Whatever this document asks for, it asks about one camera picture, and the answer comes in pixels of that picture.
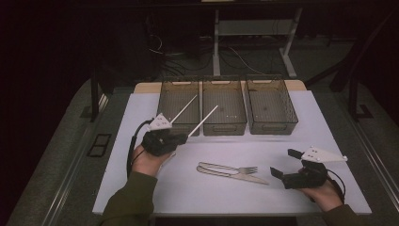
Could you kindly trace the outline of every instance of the clear plastic bin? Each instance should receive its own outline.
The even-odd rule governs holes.
[[[163,78],[157,115],[162,113],[172,121],[197,95],[197,98],[172,123],[171,134],[186,134],[200,123],[200,82],[197,76],[165,76]],[[192,136],[198,136],[200,130]]]
[[[281,75],[247,75],[246,99],[252,135],[291,135],[298,118]]]
[[[203,76],[202,117],[218,108],[204,122],[205,136],[242,136],[247,126],[240,77],[238,75]]]

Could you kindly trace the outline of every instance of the metal utensil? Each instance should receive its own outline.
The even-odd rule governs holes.
[[[258,171],[257,167],[232,168],[232,167],[226,167],[226,166],[221,166],[221,165],[216,165],[216,164],[211,164],[211,163],[204,163],[204,162],[200,162],[199,166],[204,167],[204,168],[236,170],[236,171],[238,171],[240,173],[244,173],[244,174],[251,174],[251,173]]]
[[[266,182],[265,180],[262,180],[261,178],[254,177],[254,176],[240,173],[240,172],[235,173],[235,174],[230,174],[230,173],[226,173],[226,172],[219,172],[219,171],[215,171],[215,170],[211,170],[211,169],[206,169],[202,166],[197,166],[197,171],[216,175],[216,176],[224,176],[224,177],[233,178],[233,179],[237,179],[237,180],[244,180],[244,181],[259,183],[259,184],[263,184],[263,185],[269,185],[268,182]]]

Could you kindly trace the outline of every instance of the floor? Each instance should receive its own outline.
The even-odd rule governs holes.
[[[285,79],[290,79],[279,58],[278,48],[284,43],[283,40],[279,37],[242,39],[221,41],[222,74],[258,71],[281,73]],[[213,74],[210,60],[212,45],[207,41],[204,38],[200,57],[170,54],[164,61],[162,74]],[[346,55],[351,46],[352,43],[345,42],[332,43],[327,47],[327,39],[324,37],[295,40],[290,58],[297,79],[307,81],[334,65]],[[328,88],[333,75],[307,89],[313,92],[341,151],[349,159],[353,159],[348,161],[349,168],[373,211],[371,215],[362,217],[370,225],[398,225],[398,203],[397,200],[392,200],[398,194],[395,186],[399,181],[399,165],[396,164],[399,159],[399,128],[362,85],[359,86],[359,104],[366,105],[373,117],[361,119],[359,122],[353,121],[346,111],[347,90],[334,93]],[[89,81],[79,89],[8,225],[95,225],[99,221],[100,216],[92,214],[91,209],[119,130],[124,107],[132,91],[132,87],[120,87],[112,95],[105,95],[99,117],[95,122],[90,122],[85,114],[90,106]],[[98,134],[111,135],[104,156],[86,156]],[[384,168],[375,166],[374,162],[378,158],[383,162]],[[199,225],[325,225],[320,216],[298,217],[296,222],[290,224],[266,223],[268,221],[261,218],[245,218],[235,221],[234,224],[227,219],[211,221],[202,220]],[[161,219],[155,224],[168,225]]]

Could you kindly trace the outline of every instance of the hand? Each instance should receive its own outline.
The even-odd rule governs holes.
[[[336,188],[329,180],[319,187],[300,188],[298,190],[302,191],[306,196],[314,199],[314,201],[319,205],[320,209],[322,209],[324,212],[343,205]]]
[[[172,153],[165,153],[160,156],[155,156],[144,150],[143,146],[138,145],[133,152],[132,171],[141,172],[155,177],[162,164],[172,155]]]

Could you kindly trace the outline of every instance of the sleeve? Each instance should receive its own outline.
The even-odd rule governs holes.
[[[132,171],[126,185],[109,199],[100,225],[147,225],[156,182],[155,177]]]
[[[323,215],[323,220],[328,226],[367,226],[368,224],[359,217],[349,205],[344,204],[334,208]]]

